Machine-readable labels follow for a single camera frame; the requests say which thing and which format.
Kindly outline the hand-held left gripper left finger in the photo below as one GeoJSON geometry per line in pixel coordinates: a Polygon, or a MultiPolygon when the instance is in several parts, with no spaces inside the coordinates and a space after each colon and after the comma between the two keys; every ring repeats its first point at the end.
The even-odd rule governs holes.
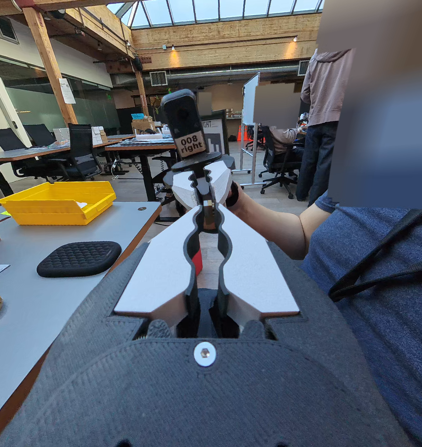
{"type": "Polygon", "coordinates": [[[202,206],[154,237],[114,307],[123,316],[164,320],[169,327],[199,314],[192,257],[200,244],[202,206]]]}

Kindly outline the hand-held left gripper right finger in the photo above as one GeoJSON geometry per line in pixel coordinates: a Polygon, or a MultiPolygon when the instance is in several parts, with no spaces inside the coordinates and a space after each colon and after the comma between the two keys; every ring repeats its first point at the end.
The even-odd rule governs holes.
{"type": "Polygon", "coordinates": [[[267,244],[223,205],[215,208],[219,222],[219,310],[239,326],[248,321],[299,314],[299,307],[267,244]]]}

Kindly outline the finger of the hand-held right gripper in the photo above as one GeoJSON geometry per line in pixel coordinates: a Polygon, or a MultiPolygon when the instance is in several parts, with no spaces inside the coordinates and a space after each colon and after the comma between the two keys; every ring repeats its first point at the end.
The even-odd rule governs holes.
{"type": "Polygon", "coordinates": [[[193,171],[176,172],[173,175],[173,194],[186,210],[191,210],[199,205],[199,196],[194,186],[195,181],[196,177],[193,171]]]}
{"type": "Polygon", "coordinates": [[[224,161],[208,165],[209,190],[215,204],[224,204],[232,184],[231,170],[224,161]]]}

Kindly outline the person's right forearm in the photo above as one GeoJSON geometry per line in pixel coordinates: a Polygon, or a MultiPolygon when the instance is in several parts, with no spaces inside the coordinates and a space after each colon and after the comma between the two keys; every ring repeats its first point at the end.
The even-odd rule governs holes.
{"type": "Polygon", "coordinates": [[[330,216],[315,204],[295,215],[267,209],[249,197],[246,212],[249,226],[293,260],[305,258],[312,234],[330,216]]]}

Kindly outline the person's right hand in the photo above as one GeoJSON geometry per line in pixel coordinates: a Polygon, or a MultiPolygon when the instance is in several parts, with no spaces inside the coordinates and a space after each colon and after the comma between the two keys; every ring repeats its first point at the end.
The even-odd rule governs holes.
{"type": "Polygon", "coordinates": [[[234,181],[231,183],[225,205],[233,214],[251,227],[255,226],[260,215],[259,210],[262,209],[262,206],[244,193],[242,187],[234,181]]]}

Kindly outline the wood edged office desk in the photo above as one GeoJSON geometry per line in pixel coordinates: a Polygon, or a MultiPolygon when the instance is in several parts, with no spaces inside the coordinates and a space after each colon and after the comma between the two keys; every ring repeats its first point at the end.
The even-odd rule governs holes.
{"type": "MultiPolygon", "coordinates": [[[[104,143],[97,146],[93,146],[93,151],[96,155],[95,149],[98,149],[98,152],[104,152],[105,147],[111,145],[111,143],[104,143]]],[[[59,164],[59,169],[62,172],[62,178],[68,180],[68,176],[66,173],[66,167],[68,166],[67,158],[70,151],[70,146],[66,148],[26,148],[26,149],[18,149],[11,151],[1,151],[0,152],[0,165],[5,163],[12,163],[14,161],[24,160],[35,158],[39,159],[42,157],[49,158],[50,161],[55,161],[59,164]]],[[[13,194],[11,186],[4,178],[3,174],[0,171],[0,191],[4,197],[10,196],[13,194]]]]}
{"type": "Polygon", "coordinates": [[[116,144],[108,145],[105,147],[105,151],[112,152],[117,156],[121,152],[134,152],[136,156],[139,157],[141,164],[142,178],[147,194],[147,200],[149,202],[160,201],[161,199],[157,197],[157,193],[154,188],[154,183],[163,183],[163,178],[165,173],[161,173],[155,178],[152,178],[151,170],[149,167],[148,156],[158,156],[165,152],[169,152],[169,156],[166,157],[165,161],[168,165],[168,170],[171,169],[177,161],[179,161],[178,152],[174,143],[161,142],[161,143],[143,143],[142,141],[137,141],[135,139],[121,141],[116,144]]]}

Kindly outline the black office chair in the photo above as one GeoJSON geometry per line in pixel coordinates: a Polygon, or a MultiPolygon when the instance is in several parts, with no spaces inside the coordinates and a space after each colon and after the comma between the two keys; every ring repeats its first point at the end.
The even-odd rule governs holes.
{"type": "MultiPolygon", "coordinates": [[[[297,176],[293,178],[286,177],[285,175],[294,174],[296,170],[300,170],[302,162],[289,162],[286,160],[288,154],[283,153],[279,156],[275,156],[275,148],[272,140],[272,136],[269,130],[269,126],[261,127],[262,134],[265,139],[265,157],[264,157],[264,166],[267,170],[267,173],[275,174],[274,178],[268,179],[267,184],[263,185],[260,193],[264,194],[265,189],[273,186],[275,184],[279,184],[280,186],[284,186],[288,191],[288,198],[293,199],[293,194],[290,190],[290,184],[297,184],[297,176]]],[[[296,141],[289,146],[302,148],[296,141]]]]}
{"type": "Polygon", "coordinates": [[[69,180],[81,181],[102,173],[102,166],[93,151],[90,124],[68,124],[70,151],[66,173],[69,180]]]}
{"type": "Polygon", "coordinates": [[[0,129],[0,147],[5,152],[27,148],[11,128],[0,129]]]}
{"type": "MultiPolygon", "coordinates": [[[[58,141],[47,129],[45,124],[36,125],[24,125],[28,136],[34,141],[37,147],[48,148],[65,148],[69,146],[69,140],[58,141]]],[[[56,179],[62,176],[62,172],[59,169],[59,164],[55,161],[50,161],[49,158],[30,158],[11,163],[12,170],[17,177],[33,176],[35,178],[48,178],[56,179]]]]}

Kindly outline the rolling whiteboard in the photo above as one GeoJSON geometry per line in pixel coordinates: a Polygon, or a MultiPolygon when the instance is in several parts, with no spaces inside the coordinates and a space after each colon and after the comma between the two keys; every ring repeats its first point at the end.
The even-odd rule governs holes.
{"type": "Polygon", "coordinates": [[[241,183],[241,188],[248,186],[262,186],[263,182],[255,182],[255,168],[257,160],[257,137],[258,137],[258,124],[254,122],[254,103],[255,103],[255,91],[256,87],[259,85],[259,78],[261,73],[257,72],[249,81],[244,84],[243,87],[243,109],[242,109],[242,122],[241,122],[241,147],[240,147],[240,172],[245,172],[251,174],[250,183],[241,183]],[[245,127],[253,125],[253,151],[250,153],[245,148],[244,144],[244,132],[245,127]],[[243,155],[251,155],[252,157],[252,167],[251,169],[243,169],[243,155]]]}

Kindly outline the black padded wrist rest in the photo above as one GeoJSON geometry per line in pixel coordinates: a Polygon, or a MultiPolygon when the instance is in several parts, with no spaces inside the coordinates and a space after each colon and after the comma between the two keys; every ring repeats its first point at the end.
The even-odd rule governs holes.
{"type": "Polygon", "coordinates": [[[44,258],[36,272],[45,278],[93,276],[112,267],[121,252],[121,246],[113,241],[64,244],[44,258]]]}

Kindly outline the white paper notice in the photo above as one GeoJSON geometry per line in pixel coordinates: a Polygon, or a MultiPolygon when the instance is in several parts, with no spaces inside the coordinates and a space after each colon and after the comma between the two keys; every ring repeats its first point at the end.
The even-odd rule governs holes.
{"type": "Polygon", "coordinates": [[[70,87],[69,81],[66,78],[59,78],[61,93],[65,104],[76,104],[73,91],[70,87]]]}

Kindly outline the yellow plastic bin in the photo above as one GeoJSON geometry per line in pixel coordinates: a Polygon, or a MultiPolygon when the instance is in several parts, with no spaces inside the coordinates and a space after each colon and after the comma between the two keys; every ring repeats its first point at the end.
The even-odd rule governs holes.
{"type": "Polygon", "coordinates": [[[116,194],[110,182],[43,183],[0,199],[19,225],[88,225],[110,208],[116,194]],[[80,209],[76,202],[88,205],[80,209]]]}

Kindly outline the slim wooden post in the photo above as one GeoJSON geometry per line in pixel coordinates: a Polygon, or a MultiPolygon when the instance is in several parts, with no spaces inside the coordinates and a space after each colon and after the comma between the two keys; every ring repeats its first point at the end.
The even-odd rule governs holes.
{"type": "Polygon", "coordinates": [[[149,116],[150,113],[149,113],[148,106],[147,106],[146,91],[145,91],[145,87],[144,87],[144,83],[143,83],[142,72],[140,70],[138,70],[138,68],[135,69],[135,77],[136,77],[136,81],[137,81],[142,112],[145,116],[149,116]]]}

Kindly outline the wooden post with paper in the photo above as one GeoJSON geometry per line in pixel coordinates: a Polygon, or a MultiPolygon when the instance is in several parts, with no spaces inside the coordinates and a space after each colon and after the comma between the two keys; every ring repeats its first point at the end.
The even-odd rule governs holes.
{"type": "Polygon", "coordinates": [[[44,64],[51,88],[56,97],[60,112],[66,125],[78,124],[72,104],[65,103],[60,79],[62,78],[55,53],[46,28],[45,20],[37,9],[33,7],[22,8],[31,34],[36,43],[40,58],[44,64]]]}

